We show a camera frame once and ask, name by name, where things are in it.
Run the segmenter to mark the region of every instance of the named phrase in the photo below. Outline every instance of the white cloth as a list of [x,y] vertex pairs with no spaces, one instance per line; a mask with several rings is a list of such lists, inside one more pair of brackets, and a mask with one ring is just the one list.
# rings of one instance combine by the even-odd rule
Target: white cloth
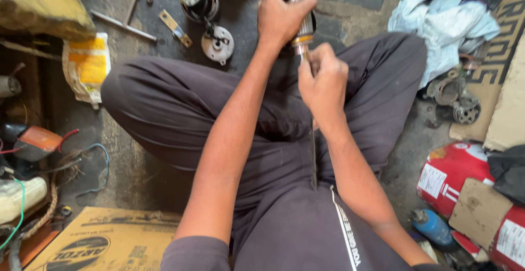
[[467,39],[491,40],[500,28],[482,2],[401,0],[392,11],[389,32],[415,33],[425,39],[427,65],[419,89],[459,63],[458,49]]

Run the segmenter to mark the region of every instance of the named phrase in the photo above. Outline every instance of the t-shirt sleeve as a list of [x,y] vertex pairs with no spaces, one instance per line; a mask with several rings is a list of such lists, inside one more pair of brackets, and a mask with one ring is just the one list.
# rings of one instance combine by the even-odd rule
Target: t-shirt sleeve
[[412,266],[415,271],[454,271],[449,267],[440,266],[437,264],[420,264]]
[[228,245],[217,238],[180,238],[167,246],[160,271],[231,271],[228,253]]

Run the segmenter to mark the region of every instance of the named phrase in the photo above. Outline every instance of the green wire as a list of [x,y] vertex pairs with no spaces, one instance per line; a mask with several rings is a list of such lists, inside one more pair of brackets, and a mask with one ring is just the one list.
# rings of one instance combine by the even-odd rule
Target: green wire
[[15,179],[15,181],[18,184],[20,184],[20,186],[22,186],[22,209],[20,210],[20,222],[18,222],[18,225],[16,226],[16,228],[13,230],[13,232],[11,232],[11,235],[0,246],[0,249],[2,249],[11,240],[11,238],[13,238],[13,235],[15,235],[15,233],[18,231],[18,229],[20,228],[20,225],[22,225],[22,221],[24,220],[24,207],[25,207],[25,204],[26,204],[26,188],[24,187],[22,182],[20,182],[20,180],[18,180],[15,177],[13,177],[13,179]]

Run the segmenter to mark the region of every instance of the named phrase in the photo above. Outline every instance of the gray t-shirt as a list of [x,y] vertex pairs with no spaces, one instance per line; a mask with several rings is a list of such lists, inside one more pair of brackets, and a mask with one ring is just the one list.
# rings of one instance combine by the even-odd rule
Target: gray t-shirt
[[[235,270],[449,270],[410,267],[326,183],[317,191],[301,184],[260,206],[234,250]],[[181,238],[166,248],[161,271],[228,271],[228,253],[216,238]]]

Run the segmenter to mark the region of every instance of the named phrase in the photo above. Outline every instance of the metal bracket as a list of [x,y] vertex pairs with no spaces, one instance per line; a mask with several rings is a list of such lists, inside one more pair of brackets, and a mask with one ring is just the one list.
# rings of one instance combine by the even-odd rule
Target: metal bracket
[[193,45],[193,41],[189,38],[189,36],[182,31],[182,28],[177,24],[177,22],[171,18],[171,16],[166,12],[166,10],[163,10],[159,14],[160,19],[166,26],[172,31],[173,36],[176,36],[179,38],[179,40],[182,42],[182,44],[189,48]]

